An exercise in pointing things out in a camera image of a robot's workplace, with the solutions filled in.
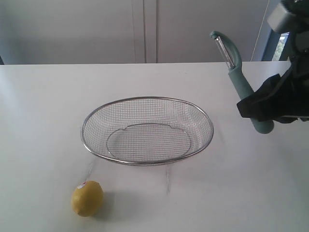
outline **white table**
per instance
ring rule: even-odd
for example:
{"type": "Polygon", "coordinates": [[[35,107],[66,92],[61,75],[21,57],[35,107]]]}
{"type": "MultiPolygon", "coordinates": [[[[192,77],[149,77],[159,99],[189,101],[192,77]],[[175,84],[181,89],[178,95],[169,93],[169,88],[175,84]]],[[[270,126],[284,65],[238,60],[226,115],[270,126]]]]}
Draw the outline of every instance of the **white table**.
{"type": "MultiPolygon", "coordinates": [[[[244,73],[257,89],[288,67],[244,63],[244,73]]],[[[309,231],[309,123],[276,123],[261,135],[240,117],[238,101],[224,63],[0,67],[1,231],[309,231]],[[147,95],[204,109],[215,129],[210,146],[157,167],[123,166],[86,151],[80,127],[88,113],[147,95]],[[87,177],[105,191],[91,218],[70,208],[87,177]]]]}

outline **metal basket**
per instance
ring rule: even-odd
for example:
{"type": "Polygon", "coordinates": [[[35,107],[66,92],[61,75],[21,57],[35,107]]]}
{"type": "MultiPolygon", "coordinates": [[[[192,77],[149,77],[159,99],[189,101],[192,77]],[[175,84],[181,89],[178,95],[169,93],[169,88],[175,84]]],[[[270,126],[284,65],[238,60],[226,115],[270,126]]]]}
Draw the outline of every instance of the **metal basket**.
{"type": "Polygon", "coordinates": [[[84,121],[82,142],[94,155],[126,165],[160,165],[205,149],[213,125],[198,106],[172,98],[137,97],[105,104],[84,121]]]}

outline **lemon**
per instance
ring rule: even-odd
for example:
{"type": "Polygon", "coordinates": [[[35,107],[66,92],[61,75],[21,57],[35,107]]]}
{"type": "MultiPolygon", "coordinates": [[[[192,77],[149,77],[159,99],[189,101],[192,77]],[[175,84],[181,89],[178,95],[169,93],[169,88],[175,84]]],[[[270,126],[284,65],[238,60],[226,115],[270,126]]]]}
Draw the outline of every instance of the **lemon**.
{"type": "Polygon", "coordinates": [[[71,197],[71,206],[82,217],[94,215],[103,204],[103,190],[96,181],[86,181],[79,185],[71,197]]]}

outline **basket rim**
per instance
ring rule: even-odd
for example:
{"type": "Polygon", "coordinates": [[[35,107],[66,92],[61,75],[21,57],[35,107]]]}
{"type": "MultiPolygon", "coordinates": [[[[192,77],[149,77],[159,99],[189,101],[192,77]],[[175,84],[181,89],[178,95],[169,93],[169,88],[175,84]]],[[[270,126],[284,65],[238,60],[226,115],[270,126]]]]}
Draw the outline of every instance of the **basket rim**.
{"type": "Polygon", "coordinates": [[[203,151],[206,147],[208,147],[208,145],[211,143],[212,139],[213,139],[213,134],[214,134],[214,127],[213,127],[213,123],[211,121],[211,119],[209,118],[209,116],[207,115],[207,113],[202,110],[199,106],[188,102],[188,101],[184,101],[184,100],[180,100],[180,99],[176,99],[176,98],[168,98],[168,97],[155,97],[155,96],[143,96],[143,97],[133,97],[133,98],[125,98],[125,99],[120,99],[120,100],[116,100],[116,101],[111,101],[107,104],[104,104],[98,108],[96,108],[95,110],[93,110],[84,120],[82,128],[81,128],[81,140],[83,142],[84,147],[93,155],[96,155],[100,158],[103,158],[105,160],[111,161],[111,162],[115,162],[115,163],[119,163],[119,164],[124,164],[124,165],[132,165],[132,166],[155,166],[155,165],[164,165],[164,164],[169,164],[169,163],[174,163],[177,161],[181,161],[184,160],[190,156],[193,156],[201,151],[203,151]],[[87,124],[87,121],[89,120],[89,118],[91,118],[91,116],[93,114],[95,114],[97,111],[99,111],[100,109],[112,105],[112,104],[116,104],[116,103],[120,103],[120,102],[128,102],[128,101],[132,101],[132,100],[139,100],[139,99],[161,99],[161,100],[168,100],[168,101],[174,101],[174,102],[182,102],[182,103],[186,103],[188,105],[191,105],[193,107],[195,107],[196,109],[198,109],[204,116],[205,118],[209,121],[210,123],[210,127],[211,127],[211,136],[208,140],[207,143],[205,143],[199,150],[191,152],[187,155],[181,156],[181,157],[176,157],[176,158],[170,158],[170,159],[162,159],[162,160],[156,160],[156,161],[126,161],[126,160],[119,160],[119,159],[113,159],[111,157],[107,157],[104,156],[102,154],[99,154],[95,151],[93,151],[87,144],[86,141],[84,139],[84,128],[87,124]]]}

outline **peeler handle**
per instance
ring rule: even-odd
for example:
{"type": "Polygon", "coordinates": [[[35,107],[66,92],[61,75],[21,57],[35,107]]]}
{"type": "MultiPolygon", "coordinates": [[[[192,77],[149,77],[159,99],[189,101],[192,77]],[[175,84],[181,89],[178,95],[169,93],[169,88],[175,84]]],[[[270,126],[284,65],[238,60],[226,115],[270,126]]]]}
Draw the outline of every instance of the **peeler handle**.
{"type": "MultiPolygon", "coordinates": [[[[228,75],[240,99],[242,100],[253,94],[254,93],[253,89],[251,88],[249,82],[242,73],[242,60],[239,50],[237,49],[235,44],[226,35],[218,31],[213,31],[211,33],[211,37],[215,40],[219,37],[220,41],[222,41],[223,43],[222,44],[222,46],[224,46],[223,49],[225,50],[225,47],[228,49],[226,55],[231,56],[228,59],[231,60],[232,62],[232,64],[229,65],[228,75]]],[[[260,122],[257,119],[251,118],[251,121],[256,131],[262,134],[268,134],[274,128],[274,122],[272,120],[260,122]]]]}

